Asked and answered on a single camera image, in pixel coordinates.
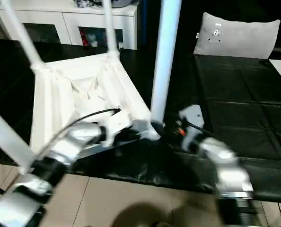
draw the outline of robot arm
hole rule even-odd
[[[223,142],[203,134],[197,135],[192,143],[199,158],[205,155],[214,165],[216,204],[224,226],[260,226],[252,204],[253,188],[249,175],[235,153]]]
[[[108,129],[97,123],[79,122],[63,131],[21,175],[0,200],[0,224],[36,227],[44,216],[43,205],[87,145],[108,141]],[[238,158],[223,142],[197,134],[191,142],[199,158],[206,156],[215,167],[215,195],[226,226],[258,226],[251,198],[253,188]]]
[[[87,144],[106,140],[106,128],[80,122],[61,133],[0,200],[0,226],[36,227],[54,189]]]

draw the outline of black leather surface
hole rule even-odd
[[[44,61],[101,53],[102,49],[36,44]],[[121,62],[150,106],[155,55],[123,50]],[[17,42],[0,41],[0,114],[29,142],[34,76]],[[199,104],[205,128],[240,156],[255,198],[281,202],[281,76],[266,60],[176,53],[165,121]],[[0,163],[15,165],[0,150]],[[177,144],[140,140],[78,160],[72,173],[211,193],[213,168]]]

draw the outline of white shelf unit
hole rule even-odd
[[[22,23],[51,24],[55,26],[62,44],[83,45],[79,27],[104,28],[102,7],[78,8],[73,0],[13,0],[14,9]],[[114,28],[122,30],[123,47],[136,50],[138,46],[138,2],[112,10]],[[11,39],[18,40],[10,25],[4,7],[0,17]]]

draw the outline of cabinet door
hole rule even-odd
[[[73,45],[106,46],[105,17],[100,14],[63,13]],[[130,16],[113,16],[119,48],[137,49],[137,25]]]
[[[71,44],[62,13],[17,10],[16,14],[33,41]],[[0,10],[0,17],[11,39],[18,40],[18,33],[10,23],[6,11]]]

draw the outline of white pole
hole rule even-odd
[[[0,148],[19,166],[27,169],[35,159],[29,146],[0,116]]]
[[[119,56],[116,44],[115,30],[112,20],[112,7],[110,0],[103,0],[103,7],[105,11],[105,24],[107,33],[108,50],[111,55]]]
[[[162,1],[151,101],[153,122],[164,120],[181,3],[182,0]]]
[[[27,55],[30,61],[30,64],[31,65],[43,64],[43,61],[38,55],[38,52],[36,51],[35,46],[33,45],[29,34],[27,33],[22,23],[18,20],[18,17],[16,16],[15,10],[13,9],[11,3],[9,2],[9,0],[1,0],[1,1],[6,10],[6,15],[9,21],[12,23],[12,26],[15,28],[15,30],[18,33],[19,41],[25,51],[25,54]]]

